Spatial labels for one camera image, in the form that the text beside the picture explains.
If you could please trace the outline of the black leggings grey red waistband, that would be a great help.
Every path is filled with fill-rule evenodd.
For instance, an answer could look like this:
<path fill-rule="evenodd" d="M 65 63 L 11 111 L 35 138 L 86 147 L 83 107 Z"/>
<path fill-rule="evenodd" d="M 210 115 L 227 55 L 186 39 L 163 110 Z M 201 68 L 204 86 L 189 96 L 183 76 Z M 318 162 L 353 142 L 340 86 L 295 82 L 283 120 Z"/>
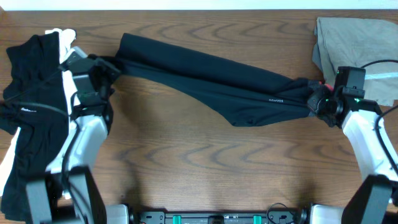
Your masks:
<path fill-rule="evenodd" d="M 104 60 L 121 74 L 181 91 L 235 127 L 255 127 L 313 116 L 307 101 L 318 80 L 281 74 L 203 52 L 123 34 L 114 56 Z"/>

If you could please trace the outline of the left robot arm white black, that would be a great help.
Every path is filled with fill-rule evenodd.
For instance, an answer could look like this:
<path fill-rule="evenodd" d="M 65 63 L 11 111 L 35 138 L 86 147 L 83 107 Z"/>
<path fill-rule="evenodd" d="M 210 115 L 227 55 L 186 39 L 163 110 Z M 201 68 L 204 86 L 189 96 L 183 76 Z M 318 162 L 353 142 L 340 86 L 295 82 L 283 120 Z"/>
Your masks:
<path fill-rule="evenodd" d="M 129 223 L 128 207 L 105 205 L 91 173 L 113 122 L 111 85 L 121 72 L 79 47 L 67 53 L 60 69 L 71 72 L 76 88 L 70 97 L 69 133 L 45 173 L 26 185 L 31 220 L 33 223 Z"/>

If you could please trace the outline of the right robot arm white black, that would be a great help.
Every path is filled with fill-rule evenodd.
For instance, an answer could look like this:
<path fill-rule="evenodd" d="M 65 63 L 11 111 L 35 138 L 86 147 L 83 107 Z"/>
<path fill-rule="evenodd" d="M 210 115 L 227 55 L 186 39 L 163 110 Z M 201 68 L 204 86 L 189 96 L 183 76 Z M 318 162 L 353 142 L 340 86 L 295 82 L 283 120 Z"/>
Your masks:
<path fill-rule="evenodd" d="M 365 99 L 363 67 L 339 67 L 332 90 L 323 87 L 307 101 L 310 110 L 348 138 L 362 184 L 345 207 L 313 204 L 296 223 L 397 223 L 397 153 L 384 127 L 378 103 Z"/>

